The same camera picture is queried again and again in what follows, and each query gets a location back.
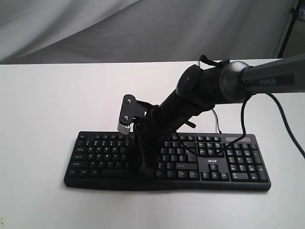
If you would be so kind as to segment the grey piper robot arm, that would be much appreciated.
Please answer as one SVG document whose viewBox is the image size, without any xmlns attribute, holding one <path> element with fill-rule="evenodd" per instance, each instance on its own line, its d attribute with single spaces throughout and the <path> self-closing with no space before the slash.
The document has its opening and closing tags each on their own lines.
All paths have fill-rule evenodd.
<svg viewBox="0 0 305 229">
<path fill-rule="evenodd" d="M 256 94 L 302 93 L 305 90 L 305 57 L 300 54 L 250 66 L 242 61 L 215 62 L 206 56 L 199 65 L 188 67 L 176 88 L 160 104 L 139 101 L 127 94 L 123 98 L 120 125 L 124 134 L 134 131 L 141 163 L 139 173 L 153 175 L 157 148 L 182 125 L 194 127 L 190 118 L 212 110 L 219 104 L 241 104 Z"/>
</svg>

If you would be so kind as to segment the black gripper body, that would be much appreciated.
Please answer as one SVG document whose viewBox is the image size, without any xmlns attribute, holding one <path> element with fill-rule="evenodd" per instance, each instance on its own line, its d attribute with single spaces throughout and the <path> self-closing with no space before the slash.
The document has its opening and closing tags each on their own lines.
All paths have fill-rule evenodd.
<svg viewBox="0 0 305 229">
<path fill-rule="evenodd" d="M 153 165 L 164 141 L 181 127 L 181 104 L 137 104 L 134 132 L 145 165 Z"/>
</svg>

